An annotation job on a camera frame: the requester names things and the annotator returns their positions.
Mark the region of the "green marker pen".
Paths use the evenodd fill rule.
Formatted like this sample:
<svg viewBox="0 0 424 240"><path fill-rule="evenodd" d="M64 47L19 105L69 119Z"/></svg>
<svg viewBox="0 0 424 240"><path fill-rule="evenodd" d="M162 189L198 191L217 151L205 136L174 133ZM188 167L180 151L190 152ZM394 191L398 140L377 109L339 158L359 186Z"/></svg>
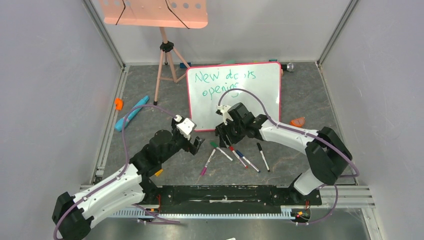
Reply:
<svg viewBox="0 0 424 240"><path fill-rule="evenodd" d="M215 142L211 141L210 144L217 149L218 151L220 151L227 159L229 159L230 161L233 161L233 159L227 154L225 153L224 150L222 150Z"/></svg>

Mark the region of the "pink framed whiteboard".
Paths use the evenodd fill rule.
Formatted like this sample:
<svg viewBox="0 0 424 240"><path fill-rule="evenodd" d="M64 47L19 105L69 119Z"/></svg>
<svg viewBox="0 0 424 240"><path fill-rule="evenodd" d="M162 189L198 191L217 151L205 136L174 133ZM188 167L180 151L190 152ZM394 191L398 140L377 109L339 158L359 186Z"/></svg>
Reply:
<svg viewBox="0 0 424 240"><path fill-rule="evenodd" d="M218 105L243 103L254 116L282 115L281 64L272 62L191 67L186 71L190 118L197 132L214 131L222 123Z"/></svg>

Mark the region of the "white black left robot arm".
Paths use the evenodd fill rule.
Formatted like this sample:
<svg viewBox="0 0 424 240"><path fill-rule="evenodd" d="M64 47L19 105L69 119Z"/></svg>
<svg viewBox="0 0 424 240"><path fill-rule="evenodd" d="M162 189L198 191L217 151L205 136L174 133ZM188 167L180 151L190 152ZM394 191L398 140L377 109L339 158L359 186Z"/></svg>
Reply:
<svg viewBox="0 0 424 240"><path fill-rule="evenodd" d="M172 131L157 131L149 143L113 175L74 195L61 194L52 214L53 238L56 240L61 235L63 240L82 240L113 213L133 204L153 203L159 190L151 176L180 150L195 155L204 141L196 137L191 142L196 124L190 118L177 115L171 126Z"/></svg>

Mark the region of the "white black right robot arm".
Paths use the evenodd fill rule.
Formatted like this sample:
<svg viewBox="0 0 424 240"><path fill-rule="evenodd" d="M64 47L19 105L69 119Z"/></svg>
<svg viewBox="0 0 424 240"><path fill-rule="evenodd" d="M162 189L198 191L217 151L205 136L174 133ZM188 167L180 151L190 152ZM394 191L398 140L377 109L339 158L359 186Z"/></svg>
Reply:
<svg viewBox="0 0 424 240"><path fill-rule="evenodd" d="M329 127L308 130L276 122L266 114L254 116L241 102L219 105L216 113L223 118L215 128L222 146L248 137L289 147L307 157L309 169L292 182L288 191L295 204L302 204L315 189L333 185L352 162L351 153Z"/></svg>

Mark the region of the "red marker pen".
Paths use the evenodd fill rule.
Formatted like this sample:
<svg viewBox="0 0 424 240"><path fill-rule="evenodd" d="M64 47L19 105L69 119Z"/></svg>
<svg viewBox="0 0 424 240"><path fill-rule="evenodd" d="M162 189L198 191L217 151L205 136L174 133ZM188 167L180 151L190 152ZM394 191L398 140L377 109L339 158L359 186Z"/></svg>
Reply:
<svg viewBox="0 0 424 240"><path fill-rule="evenodd" d="M242 158L236 153L236 150L231 145L228 148L234 154L234 156L241 162L241 164L244 166L244 168L247 169L248 166L245 164L245 162L242 160Z"/></svg>

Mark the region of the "blue marker pen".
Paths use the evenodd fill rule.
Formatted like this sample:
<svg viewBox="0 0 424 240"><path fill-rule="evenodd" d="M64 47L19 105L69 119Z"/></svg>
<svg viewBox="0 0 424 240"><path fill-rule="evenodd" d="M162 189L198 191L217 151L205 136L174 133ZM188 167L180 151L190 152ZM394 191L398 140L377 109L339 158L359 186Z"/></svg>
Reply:
<svg viewBox="0 0 424 240"><path fill-rule="evenodd" d="M261 171L248 159L246 158L239 150L235 151L239 157L246 161L256 172L260 173Z"/></svg>

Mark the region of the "yellow orange stepped block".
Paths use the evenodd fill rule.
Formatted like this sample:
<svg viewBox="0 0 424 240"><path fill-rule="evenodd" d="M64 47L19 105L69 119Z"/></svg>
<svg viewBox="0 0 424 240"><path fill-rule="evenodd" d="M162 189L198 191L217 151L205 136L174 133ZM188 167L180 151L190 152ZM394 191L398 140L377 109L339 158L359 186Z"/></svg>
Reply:
<svg viewBox="0 0 424 240"><path fill-rule="evenodd" d="M157 171L154 175L155 175L156 177L159 177L163 171L164 171L163 169L160 169L160 170L158 170L158 171Z"/></svg>

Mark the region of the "large cyan toy marker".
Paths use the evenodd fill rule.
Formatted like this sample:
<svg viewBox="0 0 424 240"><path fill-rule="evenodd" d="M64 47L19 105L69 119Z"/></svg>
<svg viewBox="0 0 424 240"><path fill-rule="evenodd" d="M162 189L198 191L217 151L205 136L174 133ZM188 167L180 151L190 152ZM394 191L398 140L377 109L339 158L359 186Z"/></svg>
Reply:
<svg viewBox="0 0 424 240"><path fill-rule="evenodd" d="M148 101L150 100L150 97L148 95L146 95L145 97L143 97L142 99L140 99L134 106L133 106L133 111L128 113L127 118L122 117L120 118L114 125L114 129L118 132L121 132L122 129L126 128L128 126L128 124L130 123L130 121L138 114L138 112L142 109L142 105L145 105L148 103Z"/></svg>

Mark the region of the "blue block behind stand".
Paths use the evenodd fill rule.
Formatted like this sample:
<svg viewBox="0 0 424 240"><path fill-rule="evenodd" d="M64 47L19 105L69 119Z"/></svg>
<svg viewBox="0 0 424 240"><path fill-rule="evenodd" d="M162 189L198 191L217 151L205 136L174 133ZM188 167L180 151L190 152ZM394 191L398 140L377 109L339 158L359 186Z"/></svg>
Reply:
<svg viewBox="0 0 424 240"><path fill-rule="evenodd" d="M190 68L190 67L192 66L192 64L191 64L190 62L187 62L187 65L186 65L186 64L184 64L183 62L181 62L181 63L179 64L179 68L180 68L180 69L187 69L187 66Z"/></svg>

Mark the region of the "teal cylinder toy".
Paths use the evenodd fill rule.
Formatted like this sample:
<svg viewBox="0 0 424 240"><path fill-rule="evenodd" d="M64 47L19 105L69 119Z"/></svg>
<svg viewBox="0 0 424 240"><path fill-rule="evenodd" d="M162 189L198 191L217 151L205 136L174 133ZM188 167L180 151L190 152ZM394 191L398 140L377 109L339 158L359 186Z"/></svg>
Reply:
<svg viewBox="0 0 424 240"><path fill-rule="evenodd" d="M236 61L235 60L227 60L227 61L225 61L225 62L223 62L223 63L221 63L222 65L232 65L232 64L235 64L236 63Z"/></svg>

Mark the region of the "orange half-round block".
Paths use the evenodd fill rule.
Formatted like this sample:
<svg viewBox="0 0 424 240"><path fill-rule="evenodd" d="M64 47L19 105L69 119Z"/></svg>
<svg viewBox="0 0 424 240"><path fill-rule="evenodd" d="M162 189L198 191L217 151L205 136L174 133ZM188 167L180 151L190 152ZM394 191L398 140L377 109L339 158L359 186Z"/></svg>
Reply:
<svg viewBox="0 0 424 240"><path fill-rule="evenodd" d="M299 117L299 118L292 119L290 121L290 125L297 128L301 128L305 124L305 122L306 122L305 117Z"/></svg>

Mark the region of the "black flashlight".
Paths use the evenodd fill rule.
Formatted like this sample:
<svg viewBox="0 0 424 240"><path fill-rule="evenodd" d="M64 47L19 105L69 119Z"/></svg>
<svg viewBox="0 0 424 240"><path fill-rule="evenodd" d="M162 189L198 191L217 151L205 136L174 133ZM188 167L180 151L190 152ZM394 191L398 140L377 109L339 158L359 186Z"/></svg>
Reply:
<svg viewBox="0 0 424 240"><path fill-rule="evenodd" d="M291 73L294 72L294 64L292 62L289 62L287 64L281 63L280 65L281 65L281 69L284 72L291 72Z"/></svg>

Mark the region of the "pink music stand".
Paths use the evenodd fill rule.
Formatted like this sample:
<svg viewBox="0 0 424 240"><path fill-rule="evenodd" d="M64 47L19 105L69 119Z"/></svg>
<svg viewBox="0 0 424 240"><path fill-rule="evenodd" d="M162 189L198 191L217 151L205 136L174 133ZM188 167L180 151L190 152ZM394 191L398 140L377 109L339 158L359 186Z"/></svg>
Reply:
<svg viewBox="0 0 424 240"><path fill-rule="evenodd" d="M187 61L169 40L166 29L202 29L208 25L205 0L101 0L100 7L106 24L155 27L161 35L160 58L153 104L158 104L161 81L178 83L186 74L177 76L173 55Z"/></svg>

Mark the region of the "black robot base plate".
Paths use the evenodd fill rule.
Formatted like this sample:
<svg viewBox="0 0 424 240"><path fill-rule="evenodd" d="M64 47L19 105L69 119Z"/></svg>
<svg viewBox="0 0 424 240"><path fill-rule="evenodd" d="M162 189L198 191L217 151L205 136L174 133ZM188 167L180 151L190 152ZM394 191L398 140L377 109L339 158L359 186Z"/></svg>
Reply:
<svg viewBox="0 0 424 240"><path fill-rule="evenodd" d="M158 205L162 214L277 214L282 206L320 206L321 194L301 195L277 185L163 185L141 205Z"/></svg>

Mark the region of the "orange block at left rail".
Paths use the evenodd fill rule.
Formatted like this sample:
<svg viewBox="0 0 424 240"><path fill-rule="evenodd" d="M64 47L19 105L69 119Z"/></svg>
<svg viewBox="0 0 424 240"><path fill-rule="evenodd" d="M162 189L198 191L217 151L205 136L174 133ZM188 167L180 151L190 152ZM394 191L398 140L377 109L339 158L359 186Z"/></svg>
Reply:
<svg viewBox="0 0 424 240"><path fill-rule="evenodd" d="M124 101L120 98L116 98L114 100L114 104L115 104L115 109L117 111L121 111L123 109L123 106L124 106Z"/></svg>

